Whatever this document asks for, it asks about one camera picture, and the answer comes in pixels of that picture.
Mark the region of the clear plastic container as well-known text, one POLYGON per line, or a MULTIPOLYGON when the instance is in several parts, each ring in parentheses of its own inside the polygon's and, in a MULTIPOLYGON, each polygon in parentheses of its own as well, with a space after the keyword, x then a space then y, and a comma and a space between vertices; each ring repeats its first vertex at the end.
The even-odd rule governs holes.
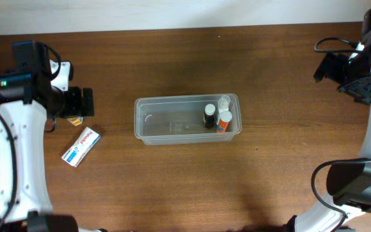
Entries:
POLYGON ((242 131, 237 95, 228 93, 232 120, 224 133, 204 127, 204 108, 217 105, 224 94, 139 98, 135 102, 134 132, 146 145, 227 142, 242 131))

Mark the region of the white Panadol medicine box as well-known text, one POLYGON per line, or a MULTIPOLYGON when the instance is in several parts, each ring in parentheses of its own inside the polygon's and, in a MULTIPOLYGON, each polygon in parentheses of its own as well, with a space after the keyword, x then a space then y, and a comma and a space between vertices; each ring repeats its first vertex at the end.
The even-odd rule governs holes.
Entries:
POLYGON ((76 168, 100 138, 100 134, 86 127, 75 143, 64 153, 62 160, 76 168))

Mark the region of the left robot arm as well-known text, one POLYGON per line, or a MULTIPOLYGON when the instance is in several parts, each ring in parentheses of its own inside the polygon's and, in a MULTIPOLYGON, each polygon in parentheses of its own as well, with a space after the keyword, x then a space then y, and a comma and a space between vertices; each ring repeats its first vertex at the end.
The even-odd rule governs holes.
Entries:
POLYGON ((0 231, 81 231, 56 215, 44 168, 46 121, 92 117, 93 90, 70 87, 73 66, 47 44, 12 45, 15 68, 0 75, 0 231))

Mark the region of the orange tube white cap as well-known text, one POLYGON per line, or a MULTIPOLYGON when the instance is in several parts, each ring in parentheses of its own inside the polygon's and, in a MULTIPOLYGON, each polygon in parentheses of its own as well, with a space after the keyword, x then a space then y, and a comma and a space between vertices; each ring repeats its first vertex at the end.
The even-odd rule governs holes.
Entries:
POLYGON ((230 111, 225 110, 218 116, 217 133, 225 133, 228 124, 232 121, 233 115, 230 111))

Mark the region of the small gold-lid jar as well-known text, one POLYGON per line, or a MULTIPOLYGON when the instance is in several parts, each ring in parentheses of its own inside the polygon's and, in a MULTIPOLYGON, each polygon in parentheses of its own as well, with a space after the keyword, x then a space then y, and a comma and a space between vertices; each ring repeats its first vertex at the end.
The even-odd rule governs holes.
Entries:
POLYGON ((83 117, 71 117, 67 118, 66 120, 74 126, 78 126, 83 123, 83 117))

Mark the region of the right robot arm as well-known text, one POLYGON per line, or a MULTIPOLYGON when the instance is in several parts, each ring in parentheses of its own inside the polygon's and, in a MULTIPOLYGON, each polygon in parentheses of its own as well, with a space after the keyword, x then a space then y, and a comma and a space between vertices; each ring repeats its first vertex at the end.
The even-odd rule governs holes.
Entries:
POLYGON ((350 49, 324 50, 314 79, 338 83, 338 91, 370 107, 368 127, 356 159, 332 160, 312 173, 310 185, 316 203, 294 215, 283 231, 345 231, 344 224, 371 213, 371 9, 363 19, 359 42, 350 49))

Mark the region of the dark bottle white cap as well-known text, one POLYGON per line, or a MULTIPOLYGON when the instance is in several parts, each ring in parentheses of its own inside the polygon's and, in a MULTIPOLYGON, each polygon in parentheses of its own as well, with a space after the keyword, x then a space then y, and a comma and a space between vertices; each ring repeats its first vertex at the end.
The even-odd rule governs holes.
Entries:
POLYGON ((204 127, 210 129, 214 126, 214 114, 216 107, 214 104, 207 104, 204 108, 204 127))

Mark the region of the white spray bottle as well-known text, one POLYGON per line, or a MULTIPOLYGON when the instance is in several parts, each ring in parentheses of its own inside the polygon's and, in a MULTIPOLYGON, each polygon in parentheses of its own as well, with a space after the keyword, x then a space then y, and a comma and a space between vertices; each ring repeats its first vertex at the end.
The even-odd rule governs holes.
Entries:
POLYGON ((223 95, 218 100, 216 117, 215 117, 215 119, 216 119, 216 125, 218 125, 218 123, 220 121, 221 114, 224 111, 228 111, 229 110, 230 102, 231 102, 231 98, 228 95, 223 95))

